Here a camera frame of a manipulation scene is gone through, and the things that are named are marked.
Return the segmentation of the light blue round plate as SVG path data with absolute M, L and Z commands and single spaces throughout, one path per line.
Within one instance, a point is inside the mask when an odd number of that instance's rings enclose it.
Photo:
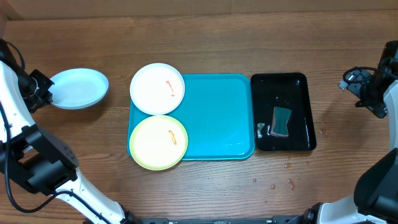
M 99 71 L 74 68 L 62 71 L 51 78 L 49 88 L 52 104 L 65 110 L 79 110 L 101 101 L 109 88 L 108 79 Z

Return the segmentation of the green dish sponge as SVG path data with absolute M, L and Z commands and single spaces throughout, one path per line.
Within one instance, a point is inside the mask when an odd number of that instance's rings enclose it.
M 275 107 L 272 117 L 270 135 L 286 138 L 289 136 L 287 124 L 289 123 L 291 110 L 287 108 Z

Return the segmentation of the yellow-green round plate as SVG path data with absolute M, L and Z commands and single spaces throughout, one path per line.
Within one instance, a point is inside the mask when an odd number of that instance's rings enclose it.
M 149 170 L 166 170 L 181 161 L 188 147 L 188 134 L 175 118 L 150 116 L 132 131 L 129 152 L 134 161 Z

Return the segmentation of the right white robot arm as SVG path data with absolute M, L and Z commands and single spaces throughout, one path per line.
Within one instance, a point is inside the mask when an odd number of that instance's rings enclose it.
M 397 223 L 397 41 L 385 44 L 374 67 L 353 67 L 338 86 L 367 107 L 389 119 L 389 152 L 358 180 L 353 195 L 331 203 L 317 203 L 287 223 Z

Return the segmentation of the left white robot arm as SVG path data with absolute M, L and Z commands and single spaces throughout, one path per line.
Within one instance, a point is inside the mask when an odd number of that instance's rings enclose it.
M 11 205 L 35 213 L 59 199 L 78 210 L 87 223 L 138 224 L 140 219 L 99 191 L 81 172 L 71 148 L 35 123 L 31 114 L 52 103 L 53 81 L 38 70 L 27 73 L 17 47 L 1 40 L 1 172 Z M 35 208 L 19 205 L 11 183 L 46 201 Z

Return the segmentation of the black plastic water tray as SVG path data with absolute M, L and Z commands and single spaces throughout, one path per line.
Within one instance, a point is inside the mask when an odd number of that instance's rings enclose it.
M 317 146 L 307 78 L 299 72 L 251 77 L 255 143 L 260 151 L 312 151 Z M 275 107 L 291 110 L 286 138 L 270 135 Z

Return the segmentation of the teal plastic tray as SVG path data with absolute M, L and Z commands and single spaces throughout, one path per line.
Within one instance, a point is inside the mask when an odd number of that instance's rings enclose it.
M 252 155 L 254 121 L 251 84 L 238 73 L 184 74 L 185 95 L 169 113 L 185 128 L 182 161 L 227 161 Z

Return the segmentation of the white round plate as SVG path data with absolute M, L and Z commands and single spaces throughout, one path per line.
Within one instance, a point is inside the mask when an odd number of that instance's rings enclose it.
M 180 72 L 165 63 L 152 63 L 139 69 L 130 84 L 134 105 L 149 115 L 172 112 L 182 102 L 185 82 Z

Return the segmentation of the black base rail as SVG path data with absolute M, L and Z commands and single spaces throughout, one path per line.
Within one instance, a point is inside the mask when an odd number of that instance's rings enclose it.
M 185 219 L 169 220 L 167 218 L 128 218 L 124 223 L 133 224 L 299 224 L 301 216 L 277 215 L 272 218 L 237 218 L 237 219 Z

